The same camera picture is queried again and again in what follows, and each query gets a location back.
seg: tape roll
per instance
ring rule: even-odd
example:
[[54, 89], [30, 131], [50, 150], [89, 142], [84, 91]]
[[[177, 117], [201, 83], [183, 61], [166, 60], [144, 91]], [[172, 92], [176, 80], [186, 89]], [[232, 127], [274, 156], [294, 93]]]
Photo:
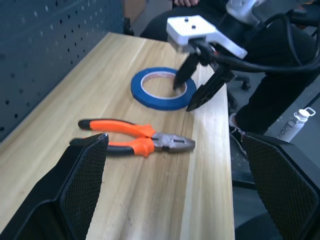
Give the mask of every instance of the tape roll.
[[179, 96], [160, 97], [148, 93], [144, 89], [144, 82], [153, 78], [174, 78], [177, 70], [168, 67], [147, 68], [138, 72], [131, 81], [131, 93], [133, 97], [148, 108], [174, 111], [188, 106], [192, 95], [196, 92], [195, 82], [190, 78], [184, 84], [184, 92]]

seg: pegboard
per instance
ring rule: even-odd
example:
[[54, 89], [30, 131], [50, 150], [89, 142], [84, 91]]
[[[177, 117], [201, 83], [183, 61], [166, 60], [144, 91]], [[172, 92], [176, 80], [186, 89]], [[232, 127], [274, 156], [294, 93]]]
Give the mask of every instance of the pegboard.
[[120, 0], [0, 0], [0, 142], [109, 31]]

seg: white water bottle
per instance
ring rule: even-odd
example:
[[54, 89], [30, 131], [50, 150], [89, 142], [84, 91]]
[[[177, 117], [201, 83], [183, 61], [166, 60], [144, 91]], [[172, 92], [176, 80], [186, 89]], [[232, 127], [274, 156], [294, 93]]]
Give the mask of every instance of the white water bottle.
[[316, 111], [311, 107], [300, 109], [299, 111], [295, 112], [293, 115], [293, 119], [289, 120], [283, 126], [283, 128], [277, 135], [277, 138], [289, 143], [304, 127], [305, 123], [308, 121], [308, 118], [314, 116], [315, 114]]

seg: black pants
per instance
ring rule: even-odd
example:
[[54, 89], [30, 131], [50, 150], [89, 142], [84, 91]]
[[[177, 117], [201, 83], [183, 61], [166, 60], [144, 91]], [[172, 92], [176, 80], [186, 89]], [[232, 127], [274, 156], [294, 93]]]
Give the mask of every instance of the black pants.
[[[216, 25], [223, 13], [196, 6], [176, 7], [154, 18], [141, 37], [167, 41], [167, 18], [201, 15]], [[305, 64], [315, 55], [315, 40], [304, 31], [292, 27], [293, 41], [300, 61]], [[257, 34], [246, 46], [245, 60], [269, 66], [294, 66], [289, 53], [287, 36], [279, 21]], [[238, 126], [246, 132], [264, 134], [268, 127], [296, 100], [319, 75], [319, 71], [300, 74], [267, 73], [249, 99], [235, 116]]]

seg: pliers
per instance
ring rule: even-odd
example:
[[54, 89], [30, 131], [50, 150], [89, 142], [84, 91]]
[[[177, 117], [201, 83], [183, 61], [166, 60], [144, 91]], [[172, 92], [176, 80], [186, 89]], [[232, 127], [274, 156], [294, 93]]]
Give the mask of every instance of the pliers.
[[180, 153], [191, 151], [196, 147], [194, 140], [175, 134], [156, 132], [150, 124], [137, 125], [123, 120], [98, 118], [80, 120], [78, 126], [83, 130], [116, 132], [136, 137], [129, 142], [110, 141], [107, 147], [108, 156], [148, 157], [153, 152]]

